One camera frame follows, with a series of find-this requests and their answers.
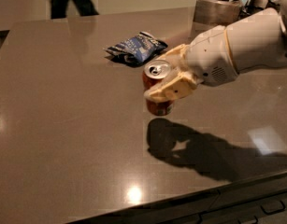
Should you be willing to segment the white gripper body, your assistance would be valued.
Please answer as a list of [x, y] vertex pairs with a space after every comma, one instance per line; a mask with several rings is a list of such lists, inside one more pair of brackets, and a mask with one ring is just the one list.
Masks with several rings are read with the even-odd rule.
[[186, 50], [186, 62], [200, 83], [219, 86], [238, 77], [225, 26], [199, 34]]

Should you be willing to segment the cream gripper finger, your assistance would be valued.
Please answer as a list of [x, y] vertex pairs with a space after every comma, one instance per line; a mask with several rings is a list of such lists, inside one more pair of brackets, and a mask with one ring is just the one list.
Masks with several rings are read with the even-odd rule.
[[157, 87], [144, 92], [144, 97], [155, 103], [175, 101], [189, 96], [202, 82], [189, 70], [173, 69]]
[[173, 49], [169, 50], [165, 54], [158, 57], [158, 60], [168, 62], [173, 68], [187, 69], [188, 62], [186, 60], [186, 52], [188, 45], [180, 44]]

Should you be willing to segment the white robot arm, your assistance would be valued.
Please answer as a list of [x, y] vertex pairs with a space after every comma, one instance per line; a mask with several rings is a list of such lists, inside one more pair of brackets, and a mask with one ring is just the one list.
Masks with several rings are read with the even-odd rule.
[[219, 86], [255, 69], [287, 67], [287, 0], [199, 34], [159, 57], [172, 70], [144, 97], [155, 103], [186, 97], [198, 85]]

